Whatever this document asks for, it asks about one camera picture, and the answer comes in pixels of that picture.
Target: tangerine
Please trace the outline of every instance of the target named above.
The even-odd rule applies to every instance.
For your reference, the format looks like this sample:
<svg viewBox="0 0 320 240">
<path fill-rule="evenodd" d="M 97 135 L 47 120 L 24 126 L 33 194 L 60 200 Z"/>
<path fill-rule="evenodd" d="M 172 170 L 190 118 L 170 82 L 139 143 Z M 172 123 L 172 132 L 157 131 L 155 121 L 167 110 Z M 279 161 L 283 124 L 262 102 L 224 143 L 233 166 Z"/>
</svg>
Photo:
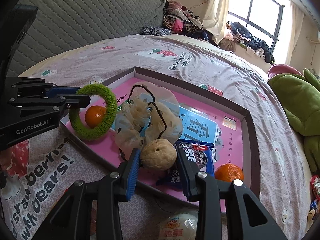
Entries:
<svg viewBox="0 0 320 240">
<path fill-rule="evenodd" d="M 90 106 L 84 115 L 84 120 L 87 125 L 93 129 L 99 123 L 101 123 L 104 115 L 106 114 L 106 108 L 103 106 Z"/>
<path fill-rule="evenodd" d="M 214 176 L 216 179 L 227 182 L 232 182 L 234 179 L 244 179 L 241 168 L 232 163 L 226 163 L 218 167 L 214 172 Z"/>
</svg>

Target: blue snack wrapper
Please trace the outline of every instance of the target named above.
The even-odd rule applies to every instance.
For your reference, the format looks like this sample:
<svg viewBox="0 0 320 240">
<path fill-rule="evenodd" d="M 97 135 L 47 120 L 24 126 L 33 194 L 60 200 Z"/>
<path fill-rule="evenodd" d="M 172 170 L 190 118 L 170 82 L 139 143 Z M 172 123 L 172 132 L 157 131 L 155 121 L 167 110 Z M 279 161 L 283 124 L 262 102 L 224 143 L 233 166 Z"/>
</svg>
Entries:
<svg viewBox="0 0 320 240">
<path fill-rule="evenodd" d="M 182 147 L 188 160 L 197 163 L 201 171 L 214 176 L 213 161 L 212 161 L 212 151 L 214 149 L 214 144 L 204 143 L 204 142 L 195 142 L 190 140 L 179 139 L 175 144 L 175 147 Z M 173 166 L 166 171 L 164 178 L 159 179 L 156 182 L 156 185 L 168 185 L 182 189 L 182 184 L 180 181 L 180 176 L 176 166 Z"/>
</svg>

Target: quilted fabric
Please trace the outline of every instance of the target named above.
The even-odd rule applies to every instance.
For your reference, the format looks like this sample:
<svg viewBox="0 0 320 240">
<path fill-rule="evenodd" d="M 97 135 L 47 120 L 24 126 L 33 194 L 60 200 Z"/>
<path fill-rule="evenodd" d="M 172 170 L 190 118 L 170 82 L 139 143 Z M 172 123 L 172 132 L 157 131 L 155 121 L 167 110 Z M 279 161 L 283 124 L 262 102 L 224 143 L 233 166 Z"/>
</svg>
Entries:
<svg viewBox="0 0 320 240">
<path fill-rule="evenodd" d="M 36 20 L 17 49 L 8 76 L 62 52 L 161 27 L 165 0 L 20 0 L 37 6 Z"/>
</svg>

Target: red candy wrapper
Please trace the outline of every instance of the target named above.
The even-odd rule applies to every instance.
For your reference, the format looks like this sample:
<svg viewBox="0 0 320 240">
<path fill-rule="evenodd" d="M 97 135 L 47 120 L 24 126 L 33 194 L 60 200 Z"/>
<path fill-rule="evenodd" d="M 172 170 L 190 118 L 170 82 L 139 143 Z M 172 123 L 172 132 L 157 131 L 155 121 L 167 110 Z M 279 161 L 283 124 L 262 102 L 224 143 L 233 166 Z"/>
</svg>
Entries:
<svg viewBox="0 0 320 240">
<path fill-rule="evenodd" d="M 320 177 L 318 175 L 314 175 L 311 177 L 310 186 L 317 201 L 320 201 Z"/>
</svg>

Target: bed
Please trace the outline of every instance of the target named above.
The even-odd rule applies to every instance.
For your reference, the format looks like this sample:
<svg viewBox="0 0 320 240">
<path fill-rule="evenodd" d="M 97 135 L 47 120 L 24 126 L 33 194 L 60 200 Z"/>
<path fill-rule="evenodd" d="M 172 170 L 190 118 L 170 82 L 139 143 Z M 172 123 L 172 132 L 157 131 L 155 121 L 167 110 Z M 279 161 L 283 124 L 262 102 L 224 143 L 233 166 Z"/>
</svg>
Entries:
<svg viewBox="0 0 320 240">
<path fill-rule="evenodd" d="M 260 151 L 260 201 L 289 240 L 303 238 L 310 226 L 307 215 L 311 172 L 301 138 L 290 128 L 279 101 L 267 85 L 268 77 L 263 70 L 204 41 L 176 34 L 138 35 L 141 27 L 161 26 L 165 0 L 21 2 L 38 6 L 39 12 L 14 56 L 10 75 L 45 78 L 46 82 L 57 85 L 82 87 L 139 66 L 195 85 L 211 85 L 223 91 L 225 98 L 248 109 Z M 124 8 L 127 11 L 121 15 L 119 11 L 124 12 Z M 48 11 L 51 16 L 46 20 Z M 80 21 L 81 15 L 89 17 Z M 61 129 L 29 139 L 23 149 L 28 152 L 28 168 L 21 176 L 15 174 L 10 178 L 14 185 L 12 189 L 0 190 L 5 221 L 12 231 L 18 232 L 18 239 L 24 238 L 26 228 L 22 219 L 17 219 L 17 212 L 12 212 L 17 203 L 23 206 L 22 216 L 34 214 L 37 219 L 28 228 L 32 235 L 73 181 L 98 180 L 108 172 L 69 142 Z M 69 159 L 65 171 L 61 171 L 60 165 L 63 155 Z M 39 166 L 44 168 L 40 167 L 43 174 L 35 176 L 33 181 L 31 173 L 36 174 Z M 46 183 L 51 176 L 58 179 L 48 193 Z M 37 209 L 36 199 L 39 198 L 41 208 Z M 29 199 L 33 201 L 24 209 L 23 201 Z M 157 239 L 158 223 L 181 206 L 137 189 L 130 203 L 120 203 L 124 239 Z M 225 221 L 223 223 L 226 239 L 227 228 Z"/>
</svg>

